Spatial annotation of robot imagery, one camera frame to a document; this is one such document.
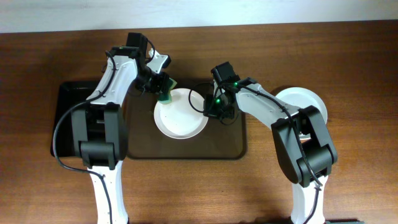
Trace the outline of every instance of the round plate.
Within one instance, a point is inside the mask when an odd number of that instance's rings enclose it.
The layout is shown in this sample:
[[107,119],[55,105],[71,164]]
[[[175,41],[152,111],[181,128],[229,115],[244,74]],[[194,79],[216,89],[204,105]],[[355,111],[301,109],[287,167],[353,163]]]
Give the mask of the round plate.
[[[192,109],[188,101],[189,89],[172,90],[172,102],[157,102],[154,111],[156,126],[170,138],[187,139],[197,135],[206,126],[208,117]],[[203,97],[192,91],[191,102],[198,110],[203,109]]]
[[[315,94],[311,90],[300,87],[287,88],[278,93],[276,95],[276,98],[290,105],[298,106],[300,108],[306,108],[312,105],[318,108],[318,110],[321,112],[325,124],[328,121],[328,111],[326,110],[324,102],[317,94]],[[300,139],[301,140],[310,139],[310,135],[301,134]]]

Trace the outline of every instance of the white background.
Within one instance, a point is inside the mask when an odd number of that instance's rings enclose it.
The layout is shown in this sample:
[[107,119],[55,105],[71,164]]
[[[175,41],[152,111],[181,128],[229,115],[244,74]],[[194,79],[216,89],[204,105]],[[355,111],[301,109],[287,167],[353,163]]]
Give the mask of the white background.
[[0,32],[398,19],[398,0],[2,0]]

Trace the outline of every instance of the robotic hand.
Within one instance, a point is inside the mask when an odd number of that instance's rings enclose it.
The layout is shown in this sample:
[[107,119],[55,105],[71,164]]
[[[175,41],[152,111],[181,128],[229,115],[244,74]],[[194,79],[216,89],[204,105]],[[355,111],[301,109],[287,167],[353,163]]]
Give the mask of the robotic hand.
[[[280,168],[293,185],[292,223],[324,223],[323,189],[337,152],[319,110],[289,105],[252,78],[241,80],[229,62],[211,72],[215,92],[205,97],[203,114],[222,121],[241,110],[271,129]],[[311,139],[301,143],[299,133]]]
[[[148,60],[147,43],[152,46]],[[131,85],[142,92],[158,94],[161,103],[168,103],[170,90],[176,82],[161,72],[169,65],[170,57],[156,52],[152,42],[142,34],[129,33],[126,46],[113,47],[106,55],[108,65],[96,90],[86,101],[63,114],[55,127],[52,145],[54,156],[62,167],[91,175],[98,224],[126,224],[129,218],[123,203],[121,168],[128,140],[121,105]],[[70,113],[75,155],[83,159],[87,170],[68,167],[57,155],[59,126]]]

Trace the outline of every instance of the green object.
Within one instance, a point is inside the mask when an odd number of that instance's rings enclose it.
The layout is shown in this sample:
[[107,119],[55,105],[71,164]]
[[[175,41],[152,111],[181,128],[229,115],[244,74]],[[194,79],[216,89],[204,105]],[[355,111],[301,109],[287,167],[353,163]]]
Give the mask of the green object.
[[172,89],[176,86],[177,82],[174,81],[172,78],[169,78],[169,80],[167,80],[167,88],[169,89],[167,92],[161,93],[157,99],[157,101],[159,103],[162,104],[167,104],[167,103],[171,103],[172,102],[172,95],[170,93],[170,91],[172,91]]

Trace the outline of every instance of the brown tabletop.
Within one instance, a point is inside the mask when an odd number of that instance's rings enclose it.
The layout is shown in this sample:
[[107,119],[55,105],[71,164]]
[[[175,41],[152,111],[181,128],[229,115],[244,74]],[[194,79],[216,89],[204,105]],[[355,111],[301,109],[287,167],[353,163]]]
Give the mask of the brown tabletop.
[[[0,34],[0,223],[96,223],[90,177],[62,169],[49,153],[58,86],[100,79],[104,51],[132,31],[172,57],[171,77],[207,78],[229,60],[272,93],[300,86],[319,94],[339,154],[326,219],[398,222],[398,21],[374,21]],[[271,131],[252,116],[246,122],[248,152],[238,161],[126,159],[130,221],[287,218],[292,187]]]

